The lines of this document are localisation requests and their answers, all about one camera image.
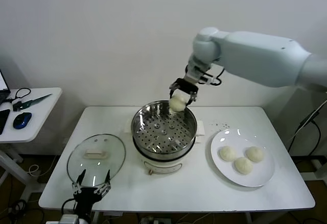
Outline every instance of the white plate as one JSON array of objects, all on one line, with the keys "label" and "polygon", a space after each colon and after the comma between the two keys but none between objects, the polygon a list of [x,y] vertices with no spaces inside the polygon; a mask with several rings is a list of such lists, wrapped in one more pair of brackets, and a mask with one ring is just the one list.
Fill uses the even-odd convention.
[{"label": "white plate", "polygon": [[[219,132],[211,142],[211,156],[216,167],[231,181],[246,187],[260,187],[265,185],[274,175],[275,161],[269,149],[260,145],[256,135],[251,135],[241,129],[230,129]],[[260,147],[265,154],[263,161],[253,164],[253,170],[248,175],[242,175],[233,162],[226,162],[220,158],[219,150],[223,146],[231,146],[237,152],[237,157],[246,157],[245,151],[251,146]]]}]

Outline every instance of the wire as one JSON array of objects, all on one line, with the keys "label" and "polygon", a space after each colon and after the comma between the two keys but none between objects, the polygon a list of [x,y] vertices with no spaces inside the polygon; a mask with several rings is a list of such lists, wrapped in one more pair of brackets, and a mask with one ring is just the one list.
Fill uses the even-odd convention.
[{"label": "wire", "polygon": [[9,208],[5,208],[1,213],[0,215],[2,215],[6,210],[8,210]]},{"label": "wire", "polygon": [[319,128],[319,126],[317,125],[317,123],[313,120],[313,121],[311,121],[311,123],[317,128],[317,130],[318,130],[318,133],[319,133],[319,138],[318,138],[318,141],[317,141],[317,143],[316,143],[316,145],[315,145],[315,147],[312,149],[312,151],[308,154],[308,156],[310,156],[310,155],[312,155],[313,154],[313,152],[317,149],[317,147],[319,146],[319,143],[320,143],[320,140],[321,140],[321,130],[320,130],[320,128]]},{"label": "wire", "polygon": [[189,213],[187,213],[186,215],[184,215],[182,218],[178,219],[178,221],[176,221],[176,224],[178,224],[181,220],[183,220],[185,217],[187,217],[189,215]]},{"label": "wire", "polygon": [[294,218],[294,220],[296,220],[297,223],[302,224],[301,221],[295,217],[295,215],[293,215],[291,212],[288,213]]},{"label": "wire", "polygon": [[292,140],[296,135],[297,135],[297,133],[299,133],[300,132],[300,130],[302,130],[302,128],[304,127],[304,126],[306,126],[307,125],[307,123],[308,123],[308,121],[310,121],[310,119],[313,117],[313,115],[317,112],[317,111],[319,111],[321,108],[322,108],[322,106],[323,105],[325,105],[327,103],[327,99],[315,110],[315,111],[313,111],[312,113],[311,113],[311,115],[309,116],[309,118],[306,120],[306,122],[298,129],[298,130],[296,130],[296,132],[294,133],[294,135],[290,138],[290,139],[288,139],[288,141],[287,142],[289,142],[290,140]]},{"label": "wire", "polygon": [[11,193],[12,193],[12,188],[13,188],[13,183],[12,183],[12,175],[10,175],[10,192],[9,192],[9,198],[8,198],[8,208],[10,207],[10,199],[11,199]]},{"label": "wire", "polygon": [[[18,96],[18,93],[19,93],[21,90],[27,90],[28,93],[25,94],[25,95],[23,95],[23,96]],[[5,99],[5,100],[3,101],[3,103],[7,103],[7,102],[8,102],[8,103],[12,103],[14,100],[16,100],[16,99],[21,99],[21,98],[23,98],[23,97],[25,97],[25,96],[27,96],[27,95],[29,95],[29,94],[31,94],[31,89],[30,89],[30,88],[26,88],[26,87],[24,87],[24,88],[20,88],[19,90],[16,91],[15,98],[8,98],[8,99]]]},{"label": "wire", "polygon": [[107,218],[107,219],[105,219],[105,220],[102,222],[102,224],[104,224],[104,223],[108,223],[108,224],[110,224],[109,220],[117,219],[117,218],[121,218],[121,216],[116,216],[116,217]]},{"label": "wire", "polygon": [[205,214],[204,216],[202,216],[202,217],[196,219],[194,222],[180,222],[179,224],[195,224],[197,221],[199,221],[199,220],[201,220],[201,219],[207,217],[207,216],[210,215],[210,214],[211,214],[211,213],[207,213],[207,214]]},{"label": "wire", "polygon": [[319,223],[322,223],[322,224],[326,224],[326,222],[323,222],[322,220],[318,220],[316,218],[307,218],[303,221],[303,224],[306,224],[308,220],[314,220],[314,221],[317,221]]},{"label": "wire", "polygon": [[40,224],[42,224],[43,221],[44,221],[44,211],[43,211],[42,209],[36,209],[36,208],[34,208],[34,209],[29,209],[29,210],[27,210],[25,213],[27,213],[27,212],[29,212],[29,211],[34,211],[34,210],[37,210],[37,211],[40,211],[40,212],[41,212],[41,214],[42,214],[42,219],[41,219],[41,221],[40,221]]},{"label": "wire", "polygon": [[[317,142],[316,142],[316,145],[315,145],[315,147],[311,150],[311,152],[307,155],[307,156],[310,156],[310,155],[312,155],[313,154],[313,152],[317,149],[317,147],[319,146],[319,144],[320,144],[320,141],[321,141],[321,130],[320,130],[320,127],[317,125],[317,123],[314,121],[314,120],[312,120],[311,121],[311,123],[317,128],[317,130],[318,130],[318,133],[319,133],[319,137],[318,137],[318,140],[317,140]],[[290,147],[288,148],[288,152],[290,151],[290,149],[291,149],[291,147],[292,147],[292,145],[293,145],[293,143],[294,143],[294,140],[295,140],[295,136],[293,137],[293,140],[292,140],[292,142],[291,142],[291,145],[290,145]]]},{"label": "wire", "polygon": [[65,207],[65,204],[67,204],[68,202],[74,201],[74,198],[69,198],[67,199],[65,202],[63,202],[62,206],[61,206],[61,214],[63,215],[63,208]]},{"label": "wire", "polygon": [[52,163],[51,163],[49,169],[47,169],[44,173],[42,173],[42,174],[40,174],[40,175],[34,175],[34,174],[33,174],[33,173],[37,172],[37,171],[40,169],[40,167],[39,167],[37,164],[32,164],[32,165],[29,167],[29,170],[26,171],[26,173],[30,174],[30,175],[33,176],[33,177],[41,177],[41,176],[47,174],[47,173],[51,170],[53,164],[55,163],[56,157],[57,157],[57,155],[54,156],[54,158],[53,158],[53,160],[52,160]]},{"label": "wire", "polygon": [[291,142],[291,144],[290,144],[290,146],[289,146],[289,148],[288,148],[288,150],[287,150],[288,152],[290,152],[290,150],[291,150],[291,148],[292,148],[292,146],[293,146],[293,143],[294,143],[295,138],[296,138],[295,133],[297,132],[298,129],[300,129],[300,127],[301,127],[301,126],[298,126],[298,127],[296,128],[295,132],[294,132],[294,136],[293,136],[292,142]]},{"label": "wire", "polygon": [[3,220],[3,219],[5,219],[5,218],[7,218],[7,217],[8,217],[8,215],[5,215],[5,216],[1,217],[0,220]]},{"label": "wire", "polygon": [[296,222],[298,223],[298,224],[307,224],[308,223],[308,220],[314,220],[314,221],[317,221],[317,222],[319,222],[319,223],[322,223],[322,224],[326,224],[326,222],[323,222],[322,220],[319,220],[319,219],[316,219],[316,218],[307,218],[307,219],[304,219],[304,221],[303,221],[303,223],[298,219],[298,218],[296,218],[295,217],[295,215],[293,215],[291,212],[288,212],[293,218],[294,218],[294,220],[296,220]]}]

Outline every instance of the computer mouse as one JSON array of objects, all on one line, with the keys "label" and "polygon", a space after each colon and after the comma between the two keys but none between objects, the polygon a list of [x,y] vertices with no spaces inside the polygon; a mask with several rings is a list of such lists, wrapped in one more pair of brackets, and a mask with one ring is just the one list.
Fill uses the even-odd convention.
[{"label": "computer mouse", "polygon": [[25,126],[27,126],[31,117],[32,114],[28,112],[18,114],[14,119],[14,123],[13,123],[14,128],[18,130],[24,128]]}]

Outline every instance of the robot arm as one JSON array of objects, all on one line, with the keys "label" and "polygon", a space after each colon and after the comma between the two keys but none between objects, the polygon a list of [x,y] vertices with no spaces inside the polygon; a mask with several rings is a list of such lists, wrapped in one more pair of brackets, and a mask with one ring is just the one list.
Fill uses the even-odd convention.
[{"label": "robot arm", "polygon": [[288,38],[202,29],[193,41],[193,53],[184,80],[191,84],[203,80],[212,84],[212,80],[204,79],[212,64],[269,87],[295,85],[327,89],[327,60],[311,54]]}]

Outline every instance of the steamed bun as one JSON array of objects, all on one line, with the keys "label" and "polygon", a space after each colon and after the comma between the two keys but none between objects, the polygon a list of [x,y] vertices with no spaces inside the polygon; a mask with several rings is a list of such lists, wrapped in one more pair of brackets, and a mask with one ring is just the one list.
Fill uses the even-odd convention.
[{"label": "steamed bun", "polygon": [[174,95],[169,100],[169,108],[174,112],[184,111],[186,101],[181,95]]},{"label": "steamed bun", "polygon": [[243,175],[250,174],[253,170],[253,165],[251,161],[244,157],[235,160],[234,165],[237,171]]},{"label": "steamed bun", "polygon": [[249,158],[249,160],[256,162],[256,163],[262,161],[265,156],[262,149],[257,146],[252,146],[252,147],[248,148],[246,150],[245,154]]},{"label": "steamed bun", "polygon": [[230,162],[236,158],[236,151],[230,146],[224,146],[219,150],[219,155],[223,160]]}]

